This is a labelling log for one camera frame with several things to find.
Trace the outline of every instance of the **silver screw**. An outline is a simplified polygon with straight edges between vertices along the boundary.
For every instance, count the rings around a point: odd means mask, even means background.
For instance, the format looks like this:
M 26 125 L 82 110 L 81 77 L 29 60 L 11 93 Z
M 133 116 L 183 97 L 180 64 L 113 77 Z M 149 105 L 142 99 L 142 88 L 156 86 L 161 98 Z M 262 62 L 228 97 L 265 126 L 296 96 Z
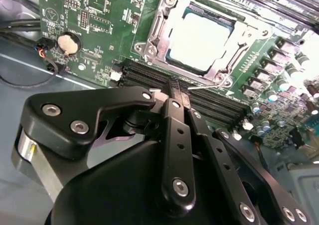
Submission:
M 173 101 L 172 104 L 173 104 L 176 108 L 179 108 L 179 107 L 180 107 L 180 105 L 179 105 L 177 102 L 175 102 L 175 101 Z
M 253 223 L 255 221 L 255 215 L 253 213 L 253 211 L 251 210 L 250 207 L 248 207 L 246 204 L 244 203 L 240 203 L 240 211 L 241 213 L 244 215 L 244 217 L 250 221 L 251 223 Z
M 89 126 L 80 120 L 75 120 L 70 125 L 71 130 L 77 134 L 86 134 L 89 132 Z
M 151 96 L 145 92 L 142 93 L 143 97 L 146 99 L 151 99 Z
M 306 216 L 304 215 L 304 213 L 301 212 L 299 209 L 296 209 L 296 212 L 297 212 L 299 218 L 300 218 L 303 222 L 306 223 L 306 222 L 307 222 L 307 218 L 306 218 Z
M 173 6 L 176 3 L 176 0 L 165 0 L 166 5 Z
M 292 221 L 292 222 L 295 221 L 295 216 L 293 215 L 293 213 L 292 213 L 288 208 L 283 207 L 283 211 L 284 211 L 286 217 L 287 217 L 290 221 Z
M 175 192 L 181 197 L 186 197 L 188 195 L 188 186 L 184 181 L 180 179 L 175 179 L 173 181 L 173 188 Z
M 226 132 L 221 132 L 221 135 L 226 138 L 226 139 L 229 139 L 229 135 L 226 133 Z
M 47 116 L 58 116 L 61 114 L 61 109 L 54 105 L 54 104 L 46 104 L 42 107 L 42 111 L 44 112 L 45 115 Z
M 201 118 L 201 115 L 200 115 L 200 113 L 198 113 L 198 112 L 194 112 L 194 115 L 198 118 L 198 119 L 200 119 Z
M 141 45 L 140 45 L 140 44 L 137 44 L 137 45 L 135 46 L 135 50 L 136 50 L 137 52 L 141 52 L 141 51 L 142 51 Z
M 148 53 L 150 55 L 154 55 L 155 54 L 155 49 L 152 46 L 150 46 L 149 49 L 148 49 Z

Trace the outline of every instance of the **cable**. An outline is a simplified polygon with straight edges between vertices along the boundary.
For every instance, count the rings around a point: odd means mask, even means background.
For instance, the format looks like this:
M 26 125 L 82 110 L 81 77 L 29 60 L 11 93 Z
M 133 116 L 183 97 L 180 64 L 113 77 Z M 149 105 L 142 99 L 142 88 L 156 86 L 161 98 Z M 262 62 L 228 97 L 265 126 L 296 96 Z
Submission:
M 41 31 L 41 27 L 39 25 L 30 25 L 30 26 L 13 26 L 8 28 L 0 28 L 0 32 L 9 32 L 9 31 Z
M 0 22 L 0 28 L 12 27 L 12 26 L 23 26 L 23 25 L 38 25 L 40 24 L 40 19 L 16 19 L 9 21 Z
M 44 57 L 44 60 L 46 60 L 47 62 L 49 62 L 53 67 L 54 67 L 54 72 L 52 74 L 52 76 L 50 78 L 48 78 L 47 80 L 37 83 L 37 84 L 30 84 L 30 85 L 22 85 L 22 84 L 14 84 L 11 83 L 9 81 L 7 81 L 6 79 L 4 79 L 1 75 L 0 75 L 0 82 L 6 84 L 7 86 L 13 87 L 13 88 L 20 88 L 20 89 L 34 89 L 43 85 L 46 85 L 48 83 L 50 83 L 54 77 L 57 75 L 59 68 L 57 66 L 57 64 L 50 58 L 48 57 Z
M 13 0 L 13 1 L 20 3 L 25 8 L 29 9 L 30 11 L 32 11 L 35 14 L 40 14 L 39 6 L 37 4 L 29 1 L 29 0 Z

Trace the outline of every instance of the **capacitor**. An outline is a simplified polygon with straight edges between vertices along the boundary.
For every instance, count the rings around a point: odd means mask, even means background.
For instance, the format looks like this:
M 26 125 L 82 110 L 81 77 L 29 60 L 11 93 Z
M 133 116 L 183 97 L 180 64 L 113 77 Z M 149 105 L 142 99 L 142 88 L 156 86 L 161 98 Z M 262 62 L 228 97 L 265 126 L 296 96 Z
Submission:
M 311 85 L 311 84 L 308 85 L 307 90 L 308 90 L 309 94 L 311 94 L 313 96 L 313 98 L 315 98 L 315 99 L 319 98 L 319 92 L 313 85 Z
M 292 80 L 299 80 L 303 75 L 299 70 L 297 70 L 293 66 L 289 67 L 286 71 Z
M 290 88 L 290 84 L 282 78 L 277 80 L 276 84 L 281 91 L 287 91 Z
M 252 108 L 252 111 L 254 113 L 260 112 L 260 107 L 259 107 L 259 104 L 257 102 L 252 103 L 251 108 Z
M 308 108 L 308 111 L 312 114 L 312 115 L 316 115 L 318 114 L 318 110 L 316 108 L 316 106 L 314 105 L 314 103 L 312 103 L 311 101 L 306 101 L 306 106 Z
M 268 90 L 266 92 L 267 98 L 270 102 L 275 102 L 278 99 L 278 96 L 274 90 Z
M 303 69 L 307 69 L 309 66 L 311 66 L 310 59 L 304 54 L 296 57 L 296 60 L 298 61 L 298 63 L 301 65 Z
M 270 130 L 270 123 L 268 120 L 264 120 L 263 122 L 261 122 L 261 126 L 263 127 L 264 132 Z
M 257 135 L 258 135 L 258 136 L 262 136 L 262 135 L 265 134 L 265 131 L 263 130 L 263 127 L 261 127 L 261 126 L 258 126 L 258 127 L 256 128 L 256 132 L 257 132 Z

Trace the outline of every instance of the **mounting hole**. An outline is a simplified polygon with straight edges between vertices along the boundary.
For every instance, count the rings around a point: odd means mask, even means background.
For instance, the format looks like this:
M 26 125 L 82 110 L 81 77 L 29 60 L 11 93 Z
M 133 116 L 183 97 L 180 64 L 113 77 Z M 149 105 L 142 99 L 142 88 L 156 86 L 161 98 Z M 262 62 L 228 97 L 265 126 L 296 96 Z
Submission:
M 155 130 L 159 127 L 159 124 L 156 123 L 156 122 L 152 122 L 150 125 L 149 125 L 149 130 Z
M 180 149 L 184 149 L 185 146 L 183 144 L 177 144 L 177 146 L 180 148 Z
M 301 39 L 301 40 L 298 41 L 298 44 L 299 44 L 299 45 L 303 45 L 304 43 L 305 43 L 305 40 L 304 40 L 304 39 Z
M 223 164 L 225 169 L 230 170 L 230 166 L 228 164 Z

